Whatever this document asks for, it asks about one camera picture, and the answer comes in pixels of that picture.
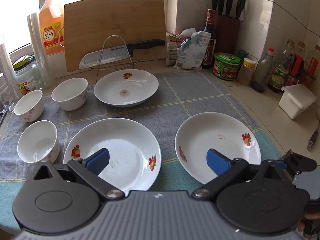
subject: white plate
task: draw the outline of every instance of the white plate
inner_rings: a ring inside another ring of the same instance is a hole
[[[94,86],[100,101],[115,107],[136,106],[150,98],[158,89],[157,78],[139,69],[125,69],[110,73]]]
[[[72,138],[63,163],[74,157],[85,159],[101,148],[109,150],[110,162],[99,177],[126,195],[129,190],[148,190],[155,182],[161,150],[155,136],[142,124],[124,118],[91,123]]]
[[[250,146],[243,141],[245,133],[251,137]],[[185,170],[203,184],[217,177],[207,165],[206,156],[210,148],[231,160],[240,157],[250,164],[261,163],[259,144],[252,132],[226,114],[201,113],[185,120],[176,134],[175,148]]]

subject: bamboo cutting board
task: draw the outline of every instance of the bamboo cutting board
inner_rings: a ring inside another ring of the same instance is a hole
[[[165,41],[165,31],[163,0],[82,0],[66,4],[64,46],[67,70],[78,70],[82,57],[101,50],[110,35],[119,35],[126,43],[151,39]],[[105,48],[122,44],[121,39],[111,38]],[[167,49],[166,46],[136,49],[133,54],[132,60],[163,59],[167,57]]]

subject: yellow label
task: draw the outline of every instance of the yellow label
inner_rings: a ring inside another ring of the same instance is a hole
[[[61,22],[41,28],[42,40],[46,49],[59,46],[58,32],[61,29]],[[60,44],[64,44],[63,30],[60,32]]]

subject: screw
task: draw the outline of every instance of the screw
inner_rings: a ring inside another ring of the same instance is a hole
[[[122,191],[119,189],[112,189],[107,192],[107,197],[109,198],[119,198],[122,196]]]
[[[197,189],[194,194],[197,196],[197,197],[207,197],[209,196],[210,192],[209,190],[205,189],[205,188],[199,188]]]

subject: green lid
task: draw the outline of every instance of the green lid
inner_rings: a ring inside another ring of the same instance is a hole
[[[242,49],[238,51],[238,57],[240,59],[244,59],[245,57],[247,57],[247,55],[248,55],[248,53]]]
[[[231,63],[231,64],[238,64],[240,63],[240,59],[232,54],[224,53],[224,52],[217,52],[214,54],[214,57],[220,61]]]

